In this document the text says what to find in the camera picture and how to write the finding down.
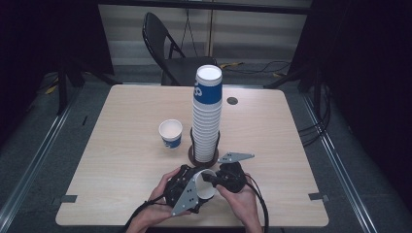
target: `wrist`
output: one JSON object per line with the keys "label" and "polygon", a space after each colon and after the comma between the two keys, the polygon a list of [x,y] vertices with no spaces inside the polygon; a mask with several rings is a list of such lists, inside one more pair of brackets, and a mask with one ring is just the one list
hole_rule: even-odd
{"label": "wrist", "polygon": [[145,233],[149,227],[149,224],[145,222],[142,215],[139,214],[131,220],[126,233]]}
{"label": "wrist", "polygon": [[245,225],[246,233],[261,233],[262,232],[260,221],[258,220],[258,218],[249,219],[247,221],[244,221],[243,225]]}

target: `chair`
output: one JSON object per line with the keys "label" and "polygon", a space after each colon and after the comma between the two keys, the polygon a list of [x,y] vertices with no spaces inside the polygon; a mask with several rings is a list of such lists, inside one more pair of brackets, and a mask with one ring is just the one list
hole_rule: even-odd
{"label": "chair", "polygon": [[[217,65],[210,56],[186,57],[161,20],[153,13],[146,13],[143,22],[143,40],[152,58],[162,69],[162,85],[194,86],[197,68],[202,65]],[[166,38],[170,41],[168,58],[165,58]],[[180,57],[173,58],[173,52]]]}

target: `blue paper cup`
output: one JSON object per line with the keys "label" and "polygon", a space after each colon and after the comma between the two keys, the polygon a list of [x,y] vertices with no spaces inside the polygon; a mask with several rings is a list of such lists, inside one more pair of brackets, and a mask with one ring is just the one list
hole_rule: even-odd
{"label": "blue paper cup", "polygon": [[158,127],[158,133],[163,140],[163,144],[170,149],[174,149],[181,144],[182,130],[182,124],[176,119],[167,119]]}
{"label": "blue paper cup", "polygon": [[201,109],[218,108],[222,102],[222,70],[214,65],[197,69],[193,102]]}

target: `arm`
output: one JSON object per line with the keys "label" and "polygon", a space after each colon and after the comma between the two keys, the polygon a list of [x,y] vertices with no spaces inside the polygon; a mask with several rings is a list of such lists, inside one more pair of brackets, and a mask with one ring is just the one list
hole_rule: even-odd
{"label": "arm", "polygon": [[246,233],[261,233],[262,229],[258,219],[258,206],[254,191],[245,185],[238,193],[232,193],[225,187],[217,185],[217,190],[230,205],[234,214],[242,221]]}
{"label": "arm", "polygon": [[[169,181],[169,179],[175,176],[179,171],[180,168],[177,168],[170,173],[164,174],[157,187],[155,187],[152,191],[149,200],[154,200],[156,197],[162,195],[167,181]],[[126,233],[144,233],[149,227],[159,224],[172,217],[172,208],[166,205],[166,202],[163,198],[160,199],[157,203],[160,205],[151,205],[140,212],[136,217],[134,217]]]}

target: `stand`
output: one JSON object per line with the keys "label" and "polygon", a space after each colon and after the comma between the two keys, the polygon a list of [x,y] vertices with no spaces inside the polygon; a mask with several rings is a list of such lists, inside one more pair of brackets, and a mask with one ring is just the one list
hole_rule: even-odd
{"label": "stand", "polygon": [[218,133],[218,140],[216,141],[215,153],[213,154],[212,160],[209,162],[199,162],[196,160],[195,150],[194,150],[195,142],[194,142],[193,134],[191,133],[191,131],[192,131],[192,128],[190,129],[191,146],[189,148],[189,160],[191,164],[193,164],[196,167],[205,167],[205,168],[212,167],[213,165],[215,165],[215,163],[218,161],[218,158],[219,158],[218,144],[219,144],[219,139],[221,138],[221,132]]}

